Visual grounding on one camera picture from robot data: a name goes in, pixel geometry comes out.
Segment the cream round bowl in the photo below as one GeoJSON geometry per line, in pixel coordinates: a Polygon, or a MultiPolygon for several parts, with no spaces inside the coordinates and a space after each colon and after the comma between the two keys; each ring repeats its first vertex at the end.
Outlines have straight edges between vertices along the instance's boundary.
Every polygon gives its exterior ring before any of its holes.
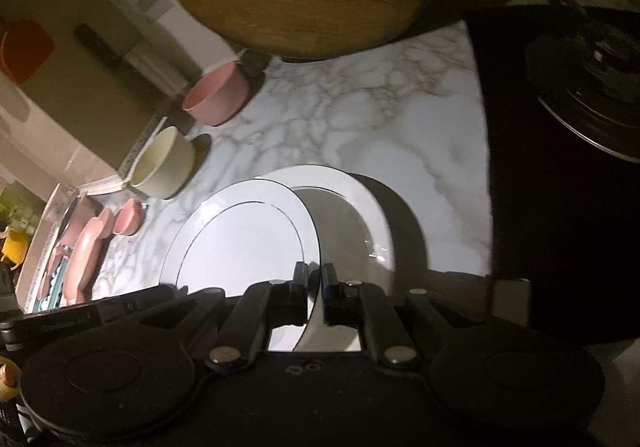
{"type": "Polygon", "coordinates": [[[144,149],[129,183],[146,196],[168,199],[186,184],[194,163],[192,143],[175,126],[168,126],[144,149]]]}

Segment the white plate underneath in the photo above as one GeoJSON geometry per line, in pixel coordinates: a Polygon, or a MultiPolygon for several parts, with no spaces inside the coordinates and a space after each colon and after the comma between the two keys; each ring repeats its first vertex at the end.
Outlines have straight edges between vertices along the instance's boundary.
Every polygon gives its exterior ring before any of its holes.
{"type": "MultiPolygon", "coordinates": [[[[385,291],[393,285],[395,252],[390,225],[372,193],[355,176],[342,170],[303,164],[272,171],[265,180],[296,193],[314,220],[319,239],[317,264],[331,263],[341,281],[372,282],[385,291]]],[[[273,331],[274,352],[356,352],[358,332],[346,326],[328,327],[320,308],[309,302],[303,327],[273,331]]]]}

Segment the white plate with dark rim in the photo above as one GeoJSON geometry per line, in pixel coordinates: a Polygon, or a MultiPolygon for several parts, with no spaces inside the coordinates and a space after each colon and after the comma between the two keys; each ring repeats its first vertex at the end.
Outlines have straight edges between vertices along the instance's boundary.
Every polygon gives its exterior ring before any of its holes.
{"type": "Polygon", "coordinates": [[[205,200],[178,230],[160,281],[189,294],[222,291],[232,308],[250,285],[291,280],[297,262],[320,264],[314,220],[296,193],[265,178],[242,181],[205,200]]]}

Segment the teal drying mat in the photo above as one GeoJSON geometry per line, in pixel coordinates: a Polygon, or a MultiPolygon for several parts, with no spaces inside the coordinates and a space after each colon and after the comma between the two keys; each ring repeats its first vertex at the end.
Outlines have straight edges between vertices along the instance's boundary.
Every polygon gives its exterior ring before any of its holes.
{"type": "Polygon", "coordinates": [[[36,294],[35,313],[52,311],[61,305],[64,275],[69,258],[70,248],[67,245],[57,245],[54,248],[36,294]]]}

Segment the yellow mug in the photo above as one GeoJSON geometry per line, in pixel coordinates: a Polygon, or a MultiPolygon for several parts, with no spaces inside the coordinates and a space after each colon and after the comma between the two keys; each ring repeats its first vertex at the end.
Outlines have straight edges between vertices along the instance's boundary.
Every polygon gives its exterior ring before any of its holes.
{"type": "Polygon", "coordinates": [[[29,236],[21,230],[7,228],[1,233],[1,262],[16,271],[26,259],[29,248],[29,236]]]}

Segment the beige rectangular cutting board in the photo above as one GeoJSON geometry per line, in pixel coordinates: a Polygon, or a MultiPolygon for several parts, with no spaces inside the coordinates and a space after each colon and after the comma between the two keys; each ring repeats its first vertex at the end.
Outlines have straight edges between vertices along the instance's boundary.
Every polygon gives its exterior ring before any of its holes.
{"type": "Polygon", "coordinates": [[[38,22],[54,42],[23,91],[81,144],[119,169],[155,130],[152,88],[126,68],[108,69],[83,46],[86,26],[118,57],[141,40],[110,0],[2,0],[2,14],[38,22]]]}

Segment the small pink heart bowl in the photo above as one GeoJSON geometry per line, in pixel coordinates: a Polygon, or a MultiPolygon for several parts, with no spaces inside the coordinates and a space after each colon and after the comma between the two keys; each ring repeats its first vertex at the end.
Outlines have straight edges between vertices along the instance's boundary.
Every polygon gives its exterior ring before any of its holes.
{"type": "Polygon", "coordinates": [[[113,233],[118,236],[132,236],[140,229],[144,219],[142,203],[136,199],[130,199],[118,211],[113,233]]]}

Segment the pink pot with steel interior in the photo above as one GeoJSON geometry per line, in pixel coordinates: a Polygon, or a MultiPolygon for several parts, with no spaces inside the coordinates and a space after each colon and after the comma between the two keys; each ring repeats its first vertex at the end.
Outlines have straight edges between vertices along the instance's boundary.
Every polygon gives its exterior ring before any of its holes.
{"type": "Polygon", "coordinates": [[[75,243],[86,224],[99,215],[103,210],[103,204],[98,200],[82,194],[76,197],[70,208],[65,212],[56,243],[74,248],[75,243]]]}

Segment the pink leaf-shaped dish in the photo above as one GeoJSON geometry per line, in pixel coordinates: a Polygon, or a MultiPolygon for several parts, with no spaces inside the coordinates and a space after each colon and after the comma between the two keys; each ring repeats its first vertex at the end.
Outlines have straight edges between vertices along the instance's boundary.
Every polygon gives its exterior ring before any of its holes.
{"type": "Polygon", "coordinates": [[[37,292],[38,301],[44,300],[49,295],[52,278],[56,269],[60,266],[62,259],[68,259],[69,257],[70,247],[68,245],[56,245],[54,247],[40,281],[37,292]]]}
{"type": "Polygon", "coordinates": [[[68,304],[89,300],[96,280],[98,259],[103,245],[104,222],[92,218],[78,237],[70,256],[63,283],[63,297],[68,304]]]}

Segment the pink round bowl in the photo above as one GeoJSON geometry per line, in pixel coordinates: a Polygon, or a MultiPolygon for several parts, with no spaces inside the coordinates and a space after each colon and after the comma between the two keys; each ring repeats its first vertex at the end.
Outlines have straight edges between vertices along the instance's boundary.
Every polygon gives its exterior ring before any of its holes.
{"type": "Polygon", "coordinates": [[[204,74],[182,102],[182,109],[208,126],[231,119],[250,97],[250,83],[240,67],[231,62],[204,74]]]}

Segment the red hanging item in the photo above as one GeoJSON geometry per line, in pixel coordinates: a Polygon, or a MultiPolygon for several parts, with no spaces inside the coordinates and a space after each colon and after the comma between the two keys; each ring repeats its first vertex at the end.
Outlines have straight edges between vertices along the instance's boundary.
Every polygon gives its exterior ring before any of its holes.
{"type": "Polygon", "coordinates": [[[29,80],[55,49],[38,22],[1,19],[1,71],[16,85],[29,80]]]}

